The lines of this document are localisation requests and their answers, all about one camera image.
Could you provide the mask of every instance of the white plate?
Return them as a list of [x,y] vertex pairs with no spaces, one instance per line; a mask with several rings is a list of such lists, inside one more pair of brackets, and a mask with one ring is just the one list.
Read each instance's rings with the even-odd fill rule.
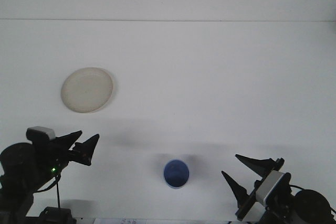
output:
[[61,97],[69,109],[87,113],[106,104],[112,90],[112,78],[107,72],[100,68],[82,68],[65,80]]

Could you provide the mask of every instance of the black cable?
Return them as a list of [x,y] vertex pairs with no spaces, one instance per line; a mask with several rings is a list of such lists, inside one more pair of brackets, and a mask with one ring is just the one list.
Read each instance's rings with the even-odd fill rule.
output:
[[300,187],[300,186],[296,186],[296,185],[289,185],[290,187],[294,187],[294,188],[298,188],[300,190],[304,190],[304,188]]
[[60,179],[61,179],[61,175],[56,176],[55,181],[52,182],[47,188],[45,188],[43,190],[36,191],[35,193],[43,193],[44,191],[48,191],[48,190],[52,189],[54,186],[56,186],[56,184],[59,182]]
[[56,191],[57,191],[57,204],[58,204],[58,210],[61,209],[61,204],[59,201],[59,189],[58,189],[58,182],[59,180],[57,180],[57,177],[55,177],[55,181],[56,181]]

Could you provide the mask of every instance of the white tabletop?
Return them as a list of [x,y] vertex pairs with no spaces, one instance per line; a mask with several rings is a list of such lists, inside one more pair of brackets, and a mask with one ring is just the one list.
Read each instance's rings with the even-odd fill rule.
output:
[[[221,170],[248,191],[258,175],[236,153],[283,157],[292,183],[336,205],[336,28],[324,22],[0,21],[0,149],[30,126],[57,136],[99,133],[92,166],[70,164],[61,204],[74,216],[234,220]],[[64,80],[107,69],[115,87],[102,110],[80,114],[61,100]],[[166,185],[180,158],[187,184]],[[36,195],[30,215],[56,205]],[[261,207],[248,220],[256,220]]]

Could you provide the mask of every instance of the blue mug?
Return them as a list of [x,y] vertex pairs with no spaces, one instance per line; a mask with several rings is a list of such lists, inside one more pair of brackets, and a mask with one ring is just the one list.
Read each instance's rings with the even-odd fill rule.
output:
[[163,176],[168,185],[180,188],[189,179],[189,169],[183,161],[174,159],[166,164]]

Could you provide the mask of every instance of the robotic arm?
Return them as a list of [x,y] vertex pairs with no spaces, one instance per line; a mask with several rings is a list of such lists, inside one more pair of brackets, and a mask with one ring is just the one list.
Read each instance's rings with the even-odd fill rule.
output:
[[23,224],[34,197],[45,183],[60,180],[61,171],[70,161],[91,165],[93,151],[99,139],[96,134],[84,143],[75,143],[82,132],[56,137],[52,129],[31,127],[26,137],[32,143],[17,143],[0,154],[4,175],[0,177],[0,223]]
[[[238,154],[236,157],[261,176],[248,195],[244,187],[222,171],[238,202],[238,220],[243,220],[254,203],[259,202],[266,211],[258,224],[336,224],[331,214],[334,210],[325,197],[314,190],[291,186],[291,174],[279,172],[285,162],[283,158],[274,161],[271,158],[258,160]],[[291,187],[301,191],[293,196]]]

